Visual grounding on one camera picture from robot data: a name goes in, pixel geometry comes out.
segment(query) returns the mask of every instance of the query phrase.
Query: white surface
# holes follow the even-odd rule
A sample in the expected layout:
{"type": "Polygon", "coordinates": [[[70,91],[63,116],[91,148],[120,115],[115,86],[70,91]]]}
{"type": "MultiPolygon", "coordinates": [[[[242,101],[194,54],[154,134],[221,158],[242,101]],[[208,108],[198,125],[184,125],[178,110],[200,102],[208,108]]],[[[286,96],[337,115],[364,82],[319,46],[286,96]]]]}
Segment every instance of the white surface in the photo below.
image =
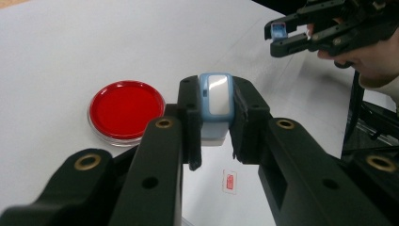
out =
{"type": "MultiPolygon", "coordinates": [[[[227,72],[250,80],[275,117],[301,122],[339,156],[352,71],[314,54],[272,58],[263,27],[280,15],[248,0],[41,0],[0,9],[0,212],[34,201],[71,154],[125,149],[99,140],[86,112],[93,95],[138,80],[176,103],[179,81],[227,72]]],[[[184,167],[183,215],[194,225],[273,225],[257,167],[223,146],[184,167]],[[222,191],[237,173],[236,194],[222,191]]]]}

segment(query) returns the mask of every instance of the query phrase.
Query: red petri dish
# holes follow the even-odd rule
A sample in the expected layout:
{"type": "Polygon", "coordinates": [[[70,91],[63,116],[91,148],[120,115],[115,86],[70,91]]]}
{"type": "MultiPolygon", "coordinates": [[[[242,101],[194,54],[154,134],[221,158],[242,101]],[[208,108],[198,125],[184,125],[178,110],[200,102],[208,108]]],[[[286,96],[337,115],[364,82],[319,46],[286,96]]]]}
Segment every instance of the red petri dish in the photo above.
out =
{"type": "Polygon", "coordinates": [[[119,81],[93,97],[88,121],[108,143],[134,146],[141,140],[147,123],[163,116],[164,110],[164,99],[153,87],[138,81],[119,81]]]}

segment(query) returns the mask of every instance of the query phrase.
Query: screw hole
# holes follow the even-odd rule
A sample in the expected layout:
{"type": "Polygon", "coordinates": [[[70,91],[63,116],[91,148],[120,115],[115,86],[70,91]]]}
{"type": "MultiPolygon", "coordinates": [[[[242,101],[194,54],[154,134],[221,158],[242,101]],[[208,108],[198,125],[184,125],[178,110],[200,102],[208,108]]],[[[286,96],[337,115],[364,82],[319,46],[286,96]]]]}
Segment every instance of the screw hole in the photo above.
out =
{"type": "Polygon", "coordinates": [[[383,156],[370,155],[367,157],[366,161],[370,166],[378,170],[387,172],[394,172],[396,170],[396,166],[392,163],[392,161],[383,156]]]}
{"type": "Polygon", "coordinates": [[[295,125],[287,120],[277,121],[277,125],[283,129],[294,129],[295,125]]]}
{"type": "Polygon", "coordinates": [[[337,190],[338,188],[340,188],[338,186],[338,184],[335,181],[331,180],[331,179],[324,179],[323,180],[323,185],[328,187],[328,188],[330,188],[330,189],[332,189],[332,190],[337,190]]]}
{"type": "Polygon", "coordinates": [[[158,186],[158,179],[155,177],[149,177],[143,180],[141,185],[146,189],[153,189],[158,186]]]}
{"type": "Polygon", "coordinates": [[[76,170],[91,170],[100,164],[101,157],[95,153],[88,153],[76,160],[74,167],[76,170]]]}
{"type": "Polygon", "coordinates": [[[170,120],[160,120],[156,122],[156,127],[158,128],[169,128],[170,126],[172,126],[172,121],[170,120]]]}

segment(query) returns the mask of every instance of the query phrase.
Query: small red label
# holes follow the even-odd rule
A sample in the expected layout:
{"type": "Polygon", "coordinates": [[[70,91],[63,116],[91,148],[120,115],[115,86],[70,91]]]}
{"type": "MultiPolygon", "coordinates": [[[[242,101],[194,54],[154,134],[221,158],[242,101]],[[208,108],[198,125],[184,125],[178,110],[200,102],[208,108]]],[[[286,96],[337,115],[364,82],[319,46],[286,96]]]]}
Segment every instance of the small red label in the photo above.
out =
{"type": "Polygon", "coordinates": [[[226,188],[230,190],[234,189],[234,176],[231,174],[227,175],[226,188]]]}

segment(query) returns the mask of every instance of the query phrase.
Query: small card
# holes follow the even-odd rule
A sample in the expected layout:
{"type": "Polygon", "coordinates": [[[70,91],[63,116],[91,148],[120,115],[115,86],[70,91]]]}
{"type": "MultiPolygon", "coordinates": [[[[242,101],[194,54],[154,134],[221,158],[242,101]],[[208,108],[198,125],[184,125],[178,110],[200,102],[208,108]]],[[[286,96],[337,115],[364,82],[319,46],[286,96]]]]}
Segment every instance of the small card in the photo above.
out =
{"type": "Polygon", "coordinates": [[[223,191],[229,194],[236,194],[237,173],[235,171],[223,170],[223,191]]]}

